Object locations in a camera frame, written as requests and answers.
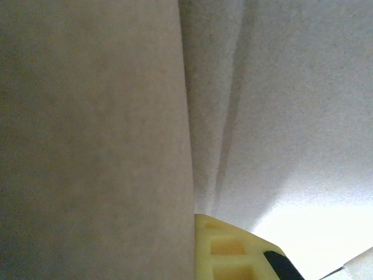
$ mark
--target yellow plastic part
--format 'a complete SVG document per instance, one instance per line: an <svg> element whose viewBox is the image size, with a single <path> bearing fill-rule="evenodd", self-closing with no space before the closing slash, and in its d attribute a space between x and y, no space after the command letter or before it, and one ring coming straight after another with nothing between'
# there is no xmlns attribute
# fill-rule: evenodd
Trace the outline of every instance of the yellow plastic part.
<svg viewBox="0 0 373 280"><path fill-rule="evenodd" d="M279 280L264 256L276 245L207 215L195 215L195 280Z"/></svg>

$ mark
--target beige wall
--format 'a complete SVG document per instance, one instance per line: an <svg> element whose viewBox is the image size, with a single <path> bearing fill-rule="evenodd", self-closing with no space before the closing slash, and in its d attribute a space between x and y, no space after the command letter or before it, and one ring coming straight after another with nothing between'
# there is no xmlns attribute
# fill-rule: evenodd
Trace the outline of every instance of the beige wall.
<svg viewBox="0 0 373 280"><path fill-rule="evenodd" d="M192 279L177 2L2 1L6 279Z"/></svg>

